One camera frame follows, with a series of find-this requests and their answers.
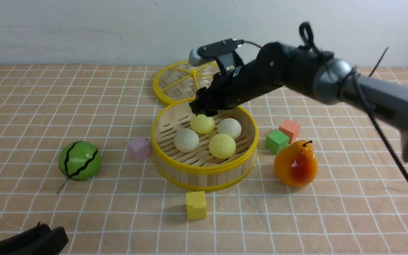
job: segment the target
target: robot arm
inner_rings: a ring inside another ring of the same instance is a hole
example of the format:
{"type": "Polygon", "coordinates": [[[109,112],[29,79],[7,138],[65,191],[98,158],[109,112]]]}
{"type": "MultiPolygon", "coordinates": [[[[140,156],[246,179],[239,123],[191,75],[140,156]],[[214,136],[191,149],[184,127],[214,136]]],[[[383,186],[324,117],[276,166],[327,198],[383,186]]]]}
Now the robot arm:
{"type": "Polygon", "coordinates": [[[408,87],[361,76],[347,61],[334,58],[332,52],[316,53],[306,26],[300,28],[304,46],[271,42],[247,64],[235,52],[243,40],[227,39],[192,50],[190,64],[216,60],[220,68],[211,85],[197,91],[190,103],[192,112],[214,116],[217,111],[233,109],[282,86],[325,105],[344,102],[364,110],[356,80],[374,116],[400,131],[402,158],[408,162],[408,87]]]}

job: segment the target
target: green cube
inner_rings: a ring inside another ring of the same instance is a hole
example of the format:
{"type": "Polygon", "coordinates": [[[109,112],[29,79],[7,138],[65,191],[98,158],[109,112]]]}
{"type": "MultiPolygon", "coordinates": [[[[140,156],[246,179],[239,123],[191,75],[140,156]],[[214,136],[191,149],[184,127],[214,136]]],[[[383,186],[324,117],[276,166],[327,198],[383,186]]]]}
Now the green cube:
{"type": "Polygon", "coordinates": [[[267,139],[265,141],[265,147],[275,155],[277,155],[288,145],[289,137],[279,130],[275,130],[267,135],[267,139]]]}

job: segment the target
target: orange cube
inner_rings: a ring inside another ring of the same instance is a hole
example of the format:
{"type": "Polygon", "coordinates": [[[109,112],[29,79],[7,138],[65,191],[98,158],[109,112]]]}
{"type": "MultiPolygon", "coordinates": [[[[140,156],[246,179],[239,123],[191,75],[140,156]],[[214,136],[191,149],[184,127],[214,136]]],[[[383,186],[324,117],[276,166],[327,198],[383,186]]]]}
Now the orange cube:
{"type": "Polygon", "coordinates": [[[289,137],[289,144],[293,143],[297,139],[300,132],[300,124],[286,119],[280,125],[279,130],[289,137]]]}

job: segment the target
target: white wall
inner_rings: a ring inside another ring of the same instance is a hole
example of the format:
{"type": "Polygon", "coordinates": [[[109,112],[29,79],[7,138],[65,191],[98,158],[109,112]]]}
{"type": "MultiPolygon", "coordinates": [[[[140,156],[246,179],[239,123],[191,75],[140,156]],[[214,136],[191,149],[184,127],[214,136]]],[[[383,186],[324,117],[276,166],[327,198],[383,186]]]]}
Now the white wall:
{"type": "MultiPolygon", "coordinates": [[[[0,63],[168,64],[225,38],[316,44],[358,65],[408,66],[408,0],[0,0],[0,63]]],[[[239,49],[255,57],[249,45],[239,49]]]]}

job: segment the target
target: toy block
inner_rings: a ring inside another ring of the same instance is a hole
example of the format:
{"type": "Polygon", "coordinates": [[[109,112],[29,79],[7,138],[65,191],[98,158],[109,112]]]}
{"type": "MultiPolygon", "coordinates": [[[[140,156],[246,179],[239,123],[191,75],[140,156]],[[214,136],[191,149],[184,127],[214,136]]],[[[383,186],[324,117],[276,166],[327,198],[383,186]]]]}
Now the toy block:
{"type": "Polygon", "coordinates": [[[279,130],[275,130],[267,135],[265,147],[273,154],[277,155],[282,149],[289,144],[289,137],[279,130]]]}
{"type": "Polygon", "coordinates": [[[205,192],[187,192],[185,198],[187,205],[187,219],[189,221],[202,220],[207,217],[205,192]]]}
{"type": "Polygon", "coordinates": [[[131,157],[140,163],[152,155],[152,148],[149,143],[142,137],[136,137],[127,144],[131,157]]]}
{"type": "Polygon", "coordinates": [[[279,131],[283,132],[289,137],[289,144],[293,143],[297,139],[300,132],[300,124],[286,119],[278,128],[279,131]]]}

